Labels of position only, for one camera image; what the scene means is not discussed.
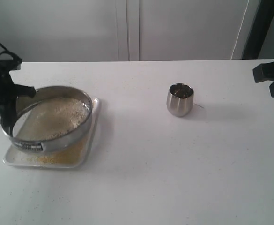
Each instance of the cabinet door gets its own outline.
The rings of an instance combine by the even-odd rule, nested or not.
[[[24,61],[125,61],[125,0],[0,0],[0,42]]]
[[[248,2],[140,0],[140,60],[231,59]]]

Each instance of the cup rim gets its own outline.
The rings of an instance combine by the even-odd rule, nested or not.
[[[174,86],[176,86],[176,85],[186,86],[186,87],[188,87],[188,88],[192,91],[192,93],[191,93],[190,95],[188,95],[187,97],[178,97],[178,96],[176,96],[174,93],[172,93],[172,91],[171,91],[171,88],[174,87]],[[169,93],[170,93],[173,97],[180,98],[180,99],[186,99],[186,98],[190,98],[190,97],[192,97],[192,96],[194,95],[194,89],[193,89],[190,85],[185,84],[185,83],[175,83],[175,84],[173,84],[173,85],[171,85],[171,86],[169,87]]]

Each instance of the white table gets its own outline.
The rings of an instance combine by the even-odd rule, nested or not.
[[[0,224],[274,225],[274,98],[252,75],[262,62],[24,63],[16,83],[72,85],[103,107],[76,170],[5,165],[0,128]],[[172,116],[173,83],[204,109]]]

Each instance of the stainless steel cup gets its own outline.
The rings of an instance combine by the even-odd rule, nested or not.
[[[172,115],[182,117],[193,107],[194,90],[183,83],[176,83],[169,88],[167,109]]]

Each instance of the sieve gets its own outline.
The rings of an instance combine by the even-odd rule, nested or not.
[[[78,106],[80,115],[79,118],[75,118]],[[40,118],[44,118],[48,114],[51,116],[47,120],[43,120],[43,124],[37,123]],[[92,123],[92,100],[88,94],[73,87],[43,87],[36,90],[36,95],[33,98],[17,98],[16,115],[15,123],[10,126],[4,126],[3,118],[0,121],[4,134],[10,139],[13,146],[23,152],[57,152],[75,144],[89,131]],[[22,134],[32,134],[26,138],[15,135],[13,131],[15,124],[24,115],[27,115],[27,118],[20,131]],[[74,127],[73,121],[79,123]],[[56,132],[54,134],[50,133],[53,128]],[[42,137],[40,140],[36,139],[36,136],[34,137],[36,130],[39,132],[38,136]]]

